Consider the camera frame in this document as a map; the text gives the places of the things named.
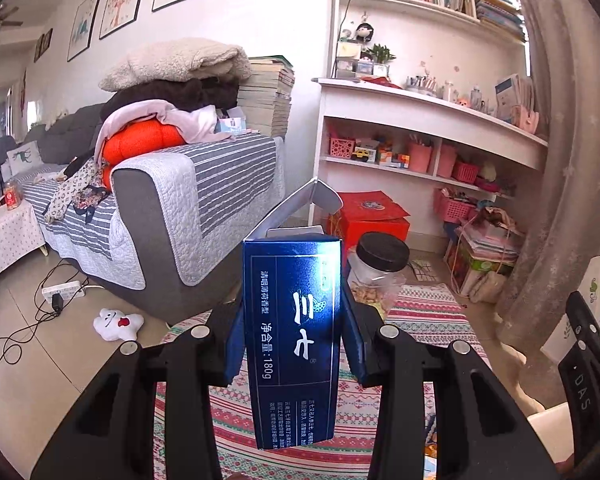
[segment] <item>tablecloth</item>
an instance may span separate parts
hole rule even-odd
[[[0,273],[25,254],[42,247],[45,239],[29,202],[8,211],[0,208]]]
[[[208,312],[187,319],[166,335],[172,341],[193,325],[204,323]],[[387,322],[415,339],[448,346],[455,339],[470,343],[478,355],[486,355],[462,308],[446,285],[405,285]],[[158,384],[155,403],[154,479],[165,480],[164,395]],[[340,381],[334,438],[311,446],[258,450],[253,433],[246,357],[240,373],[227,388],[209,388],[218,456],[224,478],[240,472],[254,479],[344,480],[366,478],[373,451],[381,388],[362,388],[349,370],[344,348],[340,350]],[[426,420],[435,414],[433,386],[424,385]]]

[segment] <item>gray curtain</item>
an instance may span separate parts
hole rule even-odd
[[[535,218],[496,310],[498,338],[526,356],[521,387],[549,407],[564,390],[540,347],[600,254],[600,19],[587,0],[521,1],[549,149]]]

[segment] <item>snack jar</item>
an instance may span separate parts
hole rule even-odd
[[[364,233],[349,249],[347,261],[354,299],[374,306],[385,320],[406,282],[402,270],[409,262],[409,248],[391,234]]]
[[[7,182],[6,186],[4,186],[4,203],[7,205],[7,209],[9,211],[16,209],[20,205],[20,202],[22,202],[22,199],[18,183],[14,180]]]

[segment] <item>stack of paper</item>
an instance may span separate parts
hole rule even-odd
[[[284,56],[252,57],[251,77],[238,90],[247,126],[267,136],[284,136],[296,77]]]
[[[504,264],[515,264],[523,241],[518,236],[508,240],[488,237],[470,224],[464,226],[462,238],[469,245],[472,257],[491,262],[502,261]]]
[[[496,117],[511,123],[512,108],[522,105],[527,111],[533,111],[535,106],[534,83],[530,77],[513,74],[496,85],[496,101],[498,110]]]

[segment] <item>ceiling fan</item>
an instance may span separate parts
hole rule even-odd
[[[23,22],[16,22],[13,20],[7,20],[9,16],[11,16],[14,12],[18,11],[19,7],[11,7],[8,9],[8,5],[5,3],[0,4],[0,30],[3,27],[19,27]]]

